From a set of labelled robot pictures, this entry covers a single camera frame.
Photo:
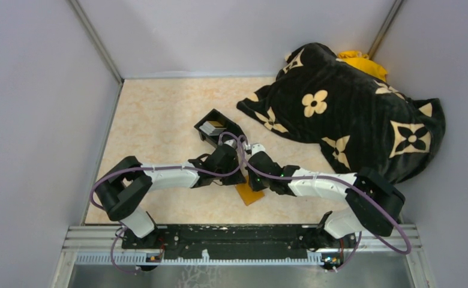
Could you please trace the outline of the black plastic card box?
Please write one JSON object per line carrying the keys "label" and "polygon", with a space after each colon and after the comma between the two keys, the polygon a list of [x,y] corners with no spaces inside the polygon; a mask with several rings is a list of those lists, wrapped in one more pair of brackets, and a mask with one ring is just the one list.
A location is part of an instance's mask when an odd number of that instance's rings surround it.
{"label": "black plastic card box", "polygon": [[201,141],[207,142],[213,147],[217,147],[220,134],[230,132],[235,136],[241,136],[245,133],[242,128],[222,114],[217,109],[212,109],[199,122],[194,125],[198,131]]}

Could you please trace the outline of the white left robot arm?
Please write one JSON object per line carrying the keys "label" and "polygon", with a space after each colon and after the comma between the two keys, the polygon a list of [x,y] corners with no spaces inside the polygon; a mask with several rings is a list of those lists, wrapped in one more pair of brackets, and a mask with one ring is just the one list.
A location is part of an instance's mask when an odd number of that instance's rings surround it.
{"label": "white left robot arm", "polygon": [[157,225],[140,203],[150,191],[167,188],[200,188],[218,181],[221,185],[244,184],[238,153],[222,144],[211,154],[202,154],[181,164],[142,164],[127,156],[93,186],[92,194],[110,221],[121,223],[145,248],[160,239]]}

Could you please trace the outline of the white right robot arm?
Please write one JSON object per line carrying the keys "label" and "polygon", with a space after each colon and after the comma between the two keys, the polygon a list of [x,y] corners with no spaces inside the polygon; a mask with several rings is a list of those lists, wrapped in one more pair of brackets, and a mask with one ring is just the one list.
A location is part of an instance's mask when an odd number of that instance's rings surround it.
{"label": "white right robot arm", "polygon": [[343,202],[346,209],[326,213],[317,231],[324,247],[333,247],[351,233],[367,230],[390,236],[405,197],[389,181],[370,168],[355,173],[313,172],[296,165],[279,166],[264,152],[255,152],[247,162],[249,185],[254,191],[270,189],[279,195],[319,197]]}

